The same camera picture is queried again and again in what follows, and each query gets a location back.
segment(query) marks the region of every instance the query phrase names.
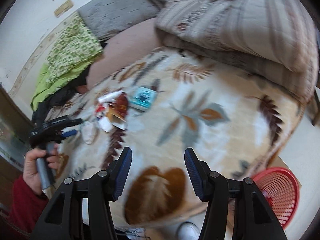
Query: wall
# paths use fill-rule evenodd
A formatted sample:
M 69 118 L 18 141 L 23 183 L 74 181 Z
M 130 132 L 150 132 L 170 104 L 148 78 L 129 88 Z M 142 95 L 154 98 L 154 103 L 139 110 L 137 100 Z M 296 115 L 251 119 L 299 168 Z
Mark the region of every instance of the wall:
M 0 25 L 0 82 L 10 92 L 23 66 L 41 41 L 64 19 L 91 0 L 72 0 L 74 6 L 56 18 L 54 11 L 67 0 L 17 0 Z M 13 97 L 31 117 L 28 103 Z

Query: silver screw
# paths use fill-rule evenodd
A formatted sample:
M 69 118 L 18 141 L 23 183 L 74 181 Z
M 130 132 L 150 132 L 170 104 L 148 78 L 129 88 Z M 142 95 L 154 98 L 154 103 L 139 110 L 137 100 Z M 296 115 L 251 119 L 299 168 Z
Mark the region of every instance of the silver screw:
M 213 178 L 219 177 L 219 173 L 216 172 L 216 171 L 211 171 L 209 174 L 210 174 L 210 176 L 213 177 Z
M 99 173 L 98 173 L 98 175 L 100 176 L 100 177 L 104 177 L 104 176 L 106 176 L 108 173 L 106 172 L 106 171 L 99 171 Z
M 253 180 L 250 179 L 250 178 L 245 178 L 245 179 L 244 179 L 244 182 L 245 182 L 246 184 L 251 185 L 251 184 L 253 183 Z
M 71 182 L 72 182 L 72 179 L 71 179 L 71 178 L 66 178 L 66 179 L 64 180 L 64 184 L 67 184 L 67 185 L 69 185 Z

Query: hand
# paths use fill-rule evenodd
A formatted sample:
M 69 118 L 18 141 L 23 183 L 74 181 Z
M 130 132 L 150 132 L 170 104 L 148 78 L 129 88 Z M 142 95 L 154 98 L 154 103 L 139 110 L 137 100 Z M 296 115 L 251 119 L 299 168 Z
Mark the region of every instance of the hand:
M 49 168 L 58 169 L 59 167 L 59 157 L 58 157 L 58 144 L 54 145 L 54 149 L 51 152 L 51 156 L 47 158 L 49 163 Z M 24 169 L 22 178 L 25 183 L 32 189 L 36 195 L 41 195 L 41 182 L 40 176 L 37 171 L 36 159 L 42 158 L 46 155 L 46 150 L 40 150 L 39 148 L 34 148 L 28 151 L 26 158 L 24 160 Z

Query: white floor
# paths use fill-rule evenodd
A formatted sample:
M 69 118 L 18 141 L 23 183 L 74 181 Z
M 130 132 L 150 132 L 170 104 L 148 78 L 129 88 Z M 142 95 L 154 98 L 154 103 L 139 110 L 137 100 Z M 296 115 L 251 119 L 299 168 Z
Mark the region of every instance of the white floor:
M 311 124 L 315 110 L 316 104 L 312 102 L 288 144 L 280 153 L 282 160 L 302 185 L 298 209 L 285 229 L 288 240 L 300 239 L 320 207 L 320 124 L 315 127 Z M 204 215 L 205 213 L 202 213 L 188 221 L 201 228 Z M 157 230 L 147 229 L 146 234 L 152 240 L 173 240 L 178 226 L 177 224 Z M 225 240 L 231 240 L 231 236 L 232 232 L 227 230 Z

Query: basket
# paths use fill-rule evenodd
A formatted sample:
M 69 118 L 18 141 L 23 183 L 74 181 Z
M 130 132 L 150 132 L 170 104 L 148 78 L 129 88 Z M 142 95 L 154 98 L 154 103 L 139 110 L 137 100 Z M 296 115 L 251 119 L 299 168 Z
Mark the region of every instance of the basket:
M 293 218 L 299 202 L 299 186 L 291 171 L 274 167 L 252 178 L 285 229 Z

